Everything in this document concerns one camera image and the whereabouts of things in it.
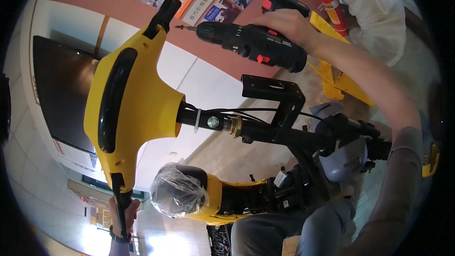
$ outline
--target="television screen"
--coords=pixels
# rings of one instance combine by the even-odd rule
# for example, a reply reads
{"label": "television screen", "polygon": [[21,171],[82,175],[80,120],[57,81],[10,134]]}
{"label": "television screen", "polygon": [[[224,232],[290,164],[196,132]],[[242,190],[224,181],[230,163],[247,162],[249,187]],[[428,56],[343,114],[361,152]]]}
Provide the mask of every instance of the television screen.
{"label": "television screen", "polygon": [[51,39],[33,36],[35,83],[50,134],[95,154],[84,132],[84,112],[97,60]]}

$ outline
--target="gray sleeve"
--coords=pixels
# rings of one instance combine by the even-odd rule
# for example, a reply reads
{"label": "gray sleeve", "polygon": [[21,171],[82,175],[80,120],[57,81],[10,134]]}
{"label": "gray sleeve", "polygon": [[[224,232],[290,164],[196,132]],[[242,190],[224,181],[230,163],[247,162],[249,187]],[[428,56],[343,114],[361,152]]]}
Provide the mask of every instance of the gray sleeve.
{"label": "gray sleeve", "polygon": [[130,256],[130,247],[128,243],[117,243],[114,240],[111,241],[111,251],[109,256]]}
{"label": "gray sleeve", "polygon": [[405,236],[422,181],[422,131],[404,128],[392,144],[376,206],[359,236],[341,255],[390,255]]}

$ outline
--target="hand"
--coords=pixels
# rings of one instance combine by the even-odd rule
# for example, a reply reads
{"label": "hand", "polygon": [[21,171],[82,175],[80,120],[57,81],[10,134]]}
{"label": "hand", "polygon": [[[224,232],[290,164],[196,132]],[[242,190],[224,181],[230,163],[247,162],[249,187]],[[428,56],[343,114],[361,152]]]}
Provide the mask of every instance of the hand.
{"label": "hand", "polygon": [[[127,223],[127,233],[131,231],[133,227],[134,220],[136,219],[136,211],[139,208],[141,202],[139,200],[133,200],[130,206],[125,210],[125,219]],[[122,231],[120,230],[120,225],[118,223],[117,217],[117,203],[115,198],[112,197],[109,199],[109,210],[111,211],[111,221],[112,221],[112,232],[117,237],[122,237]]]}
{"label": "hand", "polygon": [[298,44],[309,55],[319,46],[321,33],[295,9],[278,9],[255,18],[251,24],[266,26]]}

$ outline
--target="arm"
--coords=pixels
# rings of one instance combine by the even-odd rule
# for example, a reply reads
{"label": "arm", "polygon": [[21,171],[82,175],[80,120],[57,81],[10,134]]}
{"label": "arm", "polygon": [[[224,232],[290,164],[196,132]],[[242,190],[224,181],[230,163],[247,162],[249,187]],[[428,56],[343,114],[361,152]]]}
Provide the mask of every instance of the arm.
{"label": "arm", "polygon": [[[125,218],[127,221],[127,231],[131,231],[133,227],[134,220],[136,219],[136,211],[140,205],[139,200],[133,200],[130,206],[125,210]],[[117,218],[117,204],[115,202],[114,197],[109,199],[109,210],[111,212],[111,221],[112,221],[112,232],[121,237],[122,233],[120,231],[120,226],[118,224]],[[129,256],[130,255],[130,248],[128,243],[117,243],[113,239],[111,241],[111,251],[109,252],[109,256]]]}
{"label": "arm", "polygon": [[297,11],[279,9],[252,21],[267,26],[334,65],[355,81],[384,113],[394,139],[403,128],[421,129],[417,107],[395,81],[389,67],[367,52],[317,32]]}
{"label": "arm", "polygon": [[378,105],[392,128],[393,144],[378,201],[354,243],[342,255],[389,255],[404,238],[422,179],[420,115],[381,61],[355,46],[316,32],[296,10],[266,13],[252,23],[291,39],[308,54],[349,75]]}

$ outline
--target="red fire extinguisher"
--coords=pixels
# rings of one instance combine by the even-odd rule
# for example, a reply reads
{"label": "red fire extinguisher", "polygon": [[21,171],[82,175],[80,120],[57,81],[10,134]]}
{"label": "red fire extinguisher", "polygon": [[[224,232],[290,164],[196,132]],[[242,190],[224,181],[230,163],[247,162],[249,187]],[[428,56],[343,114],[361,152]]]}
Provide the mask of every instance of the red fire extinguisher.
{"label": "red fire extinguisher", "polygon": [[333,27],[343,37],[349,35],[349,29],[346,24],[343,12],[341,11],[340,2],[338,0],[320,0],[327,12]]}

